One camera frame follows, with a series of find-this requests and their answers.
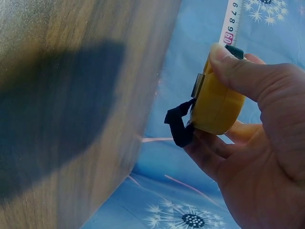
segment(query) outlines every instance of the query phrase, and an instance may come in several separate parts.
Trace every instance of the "white flower pattern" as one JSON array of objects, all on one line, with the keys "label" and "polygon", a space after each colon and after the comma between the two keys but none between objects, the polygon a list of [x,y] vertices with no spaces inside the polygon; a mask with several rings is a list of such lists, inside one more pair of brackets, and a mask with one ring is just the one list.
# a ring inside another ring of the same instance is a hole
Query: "white flower pattern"
[{"label": "white flower pattern", "polygon": [[265,21],[268,25],[274,25],[277,21],[284,21],[288,9],[284,0],[246,0],[244,2],[245,11],[255,21]]},{"label": "white flower pattern", "polygon": [[145,218],[151,229],[225,229],[223,218],[189,204],[174,204],[164,199],[160,205],[149,205],[152,215]]},{"label": "white flower pattern", "polygon": [[305,0],[295,0],[298,3],[298,11],[300,12],[301,16],[305,16]]}]

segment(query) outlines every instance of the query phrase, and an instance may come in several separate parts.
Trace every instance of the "blue fabric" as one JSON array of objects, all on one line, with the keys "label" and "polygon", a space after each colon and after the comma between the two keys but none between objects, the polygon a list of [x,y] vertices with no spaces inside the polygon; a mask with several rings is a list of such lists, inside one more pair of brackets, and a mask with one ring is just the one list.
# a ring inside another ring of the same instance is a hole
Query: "blue fabric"
[{"label": "blue fabric", "polygon": [[[217,184],[173,143],[163,124],[168,109],[190,99],[210,46],[219,39],[226,6],[226,0],[183,0],[139,161],[83,229],[190,229],[183,223],[186,216],[204,220],[201,229],[239,228]],[[272,0],[270,5],[245,0],[245,9],[239,48],[267,63],[305,68],[305,0]],[[260,123],[257,104],[246,100],[238,119]]]}]

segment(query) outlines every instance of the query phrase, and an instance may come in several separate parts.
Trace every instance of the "wood grain surface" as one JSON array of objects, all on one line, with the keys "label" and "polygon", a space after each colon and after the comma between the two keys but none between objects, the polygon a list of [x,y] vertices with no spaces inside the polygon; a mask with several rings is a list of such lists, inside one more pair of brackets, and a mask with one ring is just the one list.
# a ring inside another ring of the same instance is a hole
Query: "wood grain surface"
[{"label": "wood grain surface", "polygon": [[180,3],[0,2],[1,229],[78,229],[126,178]]}]

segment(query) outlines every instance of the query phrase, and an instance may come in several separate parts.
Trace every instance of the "yellow tape measure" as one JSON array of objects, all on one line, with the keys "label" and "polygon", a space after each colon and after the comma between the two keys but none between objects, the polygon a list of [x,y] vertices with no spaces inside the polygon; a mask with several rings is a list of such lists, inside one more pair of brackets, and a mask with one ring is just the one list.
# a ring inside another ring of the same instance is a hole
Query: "yellow tape measure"
[{"label": "yellow tape measure", "polygon": [[[219,43],[238,59],[244,58],[244,52],[236,48],[245,0],[228,0]],[[237,120],[244,105],[245,97],[230,90],[215,76],[207,60],[202,74],[198,74],[192,100],[168,110],[164,123],[169,124],[176,145],[184,147],[191,143],[195,128],[214,135],[227,132]],[[185,127],[182,117],[189,108],[190,124]]]},{"label": "yellow tape measure", "polygon": [[[242,50],[226,45],[237,58],[242,59]],[[215,76],[207,61],[203,74],[198,74],[192,97],[196,99],[191,108],[190,122],[200,130],[222,135],[231,128],[244,105],[245,97],[228,89]]]}]

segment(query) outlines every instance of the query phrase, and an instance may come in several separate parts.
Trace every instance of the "fingernail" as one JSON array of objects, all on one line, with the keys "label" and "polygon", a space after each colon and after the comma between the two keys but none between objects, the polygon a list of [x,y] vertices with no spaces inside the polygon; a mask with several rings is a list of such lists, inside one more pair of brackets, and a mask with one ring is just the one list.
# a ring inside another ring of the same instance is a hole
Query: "fingernail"
[{"label": "fingernail", "polygon": [[210,61],[212,62],[221,62],[223,58],[226,56],[232,56],[234,57],[225,47],[223,47],[219,43],[214,43],[211,46],[210,50]]}]

